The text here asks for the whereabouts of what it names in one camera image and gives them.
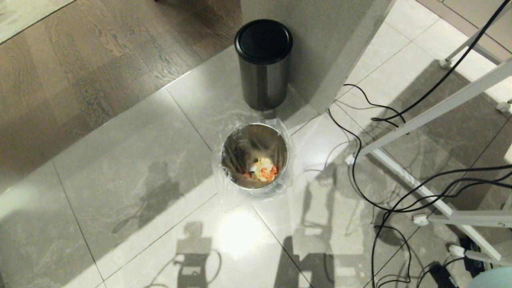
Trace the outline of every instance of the gray marble tile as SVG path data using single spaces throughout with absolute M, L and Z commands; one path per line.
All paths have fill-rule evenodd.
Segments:
M 371 140 L 339 107 L 332 106 L 331 112 L 340 125 L 364 141 Z M 292 140 L 297 154 L 293 186 L 283 197 L 253 206 L 313 287 L 364 286 L 370 279 L 372 223 L 374 219 L 380 222 L 382 212 L 373 209 L 351 185 L 344 159 L 355 143 L 326 114 L 306 124 Z M 381 205 L 394 203 L 405 192 L 366 157 L 358 160 L 355 173 L 365 195 Z M 410 216 L 397 214 L 389 224 L 410 236 L 416 229 Z M 384 232 L 378 243 L 377 269 L 400 246 L 390 232 Z
M 402 111 L 428 91 L 446 73 L 437 62 L 414 43 L 408 44 L 358 85 L 370 101 Z M 466 84 L 450 76 L 427 99 L 404 115 L 406 120 L 419 115 L 452 95 Z M 390 133 L 393 126 L 374 122 L 371 117 L 391 116 L 388 109 L 371 107 L 357 89 L 336 102 L 374 139 Z M 399 118 L 393 120 L 402 124 Z M 402 166 L 420 180 L 435 173 L 468 168 L 496 135 L 506 119 L 482 97 L 384 146 Z M 441 192 L 462 174 L 443 176 L 428 187 Z
M 512 163 L 512 124 L 507 122 L 503 129 L 473 167 L 492 167 L 510 165 Z M 510 169 L 502 171 L 469 172 L 466 177 L 481 179 L 498 179 L 504 177 Z M 507 178 L 502 183 L 512 184 L 512 179 Z M 470 187 L 460 196 L 451 198 L 452 203 L 460 210 L 500 210 L 508 197 L 510 189 L 490 185 L 478 185 Z M 512 231 L 508 228 L 476 227 L 485 239 L 489 241 L 504 257 L 512 257 Z
M 459 47 L 467 36 L 440 19 L 425 32 L 414 39 L 414 43 L 421 47 L 435 59 L 444 59 Z M 460 59 L 465 50 L 459 52 L 453 59 L 452 65 Z M 455 69 L 455 74 L 465 83 L 470 83 L 483 76 L 496 67 L 484 56 L 471 51 Z M 485 90 L 482 94 L 492 106 L 499 102 L 506 102 L 512 97 L 512 76 Z
M 108 288 L 308 287 L 250 205 L 215 196 L 107 279 Z
M 55 158 L 104 278 L 215 193 L 210 155 L 162 89 Z
M 364 90 L 370 102 L 398 109 L 402 106 L 403 91 L 413 87 L 417 81 L 423 82 L 424 79 L 418 76 L 434 64 L 432 57 L 410 43 L 358 83 L 358 86 Z M 371 120 L 372 117 L 391 116 L 393 112 L 369 105 L 357 89 L 351 89 L 344 94 L 338 99 L 338 104 L 372 137 L 394 128 L 389 124 Z
M 385 22 L 413 40 L 437 20 L 439 16 L 420 3 L 414 0 L 397 0 Z
M 52 162 L 0 195 L 0 271 L 8 288 L 102 282 Z
M 425 72 L 431 79 L 411 85 L 401 94 L 403 106 L 415 101 L 417 91 L 425 91 L 438 79 L 435 72 Z M 404 115 L 406 120 L 426 111 L 441 102 L 465 84 L 456 77 L 449 77 L 437 91 Z M 506 122 L 503 117 L 482 97 L 475 97 L 454 110 L 438 117 L 423 127 L 384 146 L 402 166 L 419 180 L 443 171 L 469 168 L 487 147 Z M 442 192 L 451 181 L 463 173 L 446 175 L 431 181 L 428 187 Z
M 406 283 L 389 283 L 383 287 L 416 287 L 418 278 L 428 269 L 429 264 L 439 261 L 443 264 L 446 260 L 455 259 L 446 249 L 448 243 L 458 243 L 457 233 L 443 224 L 430 224 L 420 227 L 416 233 L 408 240 L 411 248 L 411 284 Z M 388 280 L 407 281 L 407 265 L 409 260 L 409 252 L 405 245 L 390 259 L 390 261 L 376 274 L 375 280 L 378 283 L 384 283 Z M 472 277 L 465 270 L 464 262 L 457 261 L 450 264 L 447 269 L 455 279 L 459 287 L 467 287 Z M 437 287 L 436 282 L 430 275 L 426 275 L 419 287 Z
M 166 88 L 211 148 L 227 137 L 222 131 L 227 123 L 272 116 L 272 113 L 253 110 L 243 100 L 238 56 L 233 46 Z M 289 134 L 316 115 L 290 86 L 284 103 L 274 113 Z
M 346 83 L 357 84 L 410 41 L 387 23 L 382 23 Z

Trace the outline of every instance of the hardwood flooring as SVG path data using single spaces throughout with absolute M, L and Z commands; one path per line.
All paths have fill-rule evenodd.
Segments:
M 0 45 L 0 193 L 232 44 L 239 0 L 77 0 Z

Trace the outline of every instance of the food waste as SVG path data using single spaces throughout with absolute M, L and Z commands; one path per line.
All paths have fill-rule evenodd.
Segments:
M 261 182 L 272 182 L 277 174 L 278 169 L 274 163 L 268 158 L 261 157 L 252 164 L 249 173 L 245 173 L 244 176 Z

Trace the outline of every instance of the white stand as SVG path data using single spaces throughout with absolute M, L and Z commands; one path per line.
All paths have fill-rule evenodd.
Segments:
M 512 7 L 511 3 L 509 3 L 507 6 L 505 6 L 505 8 L 503 8 L 503 10 L 501 10 L 500 14 L 498 14 L 496 19 L 494 19 L 493 23 L 498 21 L 498 19 L 501 18 L 501 16 L 503 16 L 505 13 L 507 13 L 511 9 L 511 7 Z M 462 45 L 460 45 L 457 49 L 455 49 L 455 51 L 453 51 L 448 57 L 446 57 L 443 60 L 440 60 L 439 61 L 439 65 L 441 65 L 441 67 L 443 67 L 445 69 L 450 67 L 450 64 L 452 63 L 453 57 L 455 57 L 455 55 L 457 55 L 460 51 L 462 51 L 462 49 L 464 49 L 471 42 L 473 42 L 473 40 L 475 40 L 475 38 L 478 36 L 480 31 L 482 31 L 482 29 L 483 29 L 483 26 L 482 26 L 482 28 L 478 29 L 478 31 L 475 32 L 475 34 L 473 34 L 471 37 L 469 37 L 464 43 L 462 43 Z M 492 53 L 490 53 L 489 51 L 485 50 L 485 51 L 482 51 L 482 52 L 485 52 L 484 53 L 485 56 L 487 58 L 489 58 L 489 60 L 491 60 L 492 62 L 499 63 L 499 60 L 497 60 L 498 58 L 496 56 L 494 56 Z
M 372 154 L 375 159 L 384 164 L 397 176 L 401 177 L 410 186 L 416 187 L 420 185 L 420 182 L 414 178 L 414 176 L 412 176 L 395 160 L 386 155 L 380 148 L 427 124 L 444 113 L 451 111 L 466 101 L 471 100 L 511 74 L 512 58 L 503 62 L 473 83 L 468 84 L 452 96 L 414 117 L 400 128 L 395 129 L 393 132 L 390 132 L 367 145 L 360 151 L 359 155 L 364 156 Z M 423 196 L 434 195 L 434 193 L 425 186 L 418 189 L 418 192 Z M 466 251 L 465 255 L 467 257 L 491 263 L 499 263 L 502 265 L 512 265 L 512 259 L 504 259 L 501 254 L 473 228 L 474 225 L 487 227 L 512 227 L 512 212 L 509 209 L 501 211 L 457 211 L 448 206 L 442 200 L 435 202 L 434 206 L 443 213 L 443 216 L 432 215 L 428 218 L 428 221 L 455 225 L 458 229 L 466 233 L 466 235 L 469 236 L 484 252 L 476 253 L 473 251 Z M 421 217 L 417 217 L 416 220 L 419 224 L 425 224 L 424 219 L 421 219 Z

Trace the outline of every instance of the stainless steel trash can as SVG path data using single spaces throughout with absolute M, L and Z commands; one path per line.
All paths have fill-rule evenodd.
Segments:
M 259 158 L 268 158 L 277 168 L 274 180 L 261 182 L 244 174 Z M 288 165 L 288 147 L 283 136 L 273 127 L 254 123 L 233 131 L 222 149 L 222 167 L 230 180 L 242 191 L 251 195 L 277 193 L 282 186 L 269 186 L 285 173 Z
M 245 102 L 259 111 L 271 110 L 286 98 L 293 38 L 283 24 L 254 20 L 234 38 Z

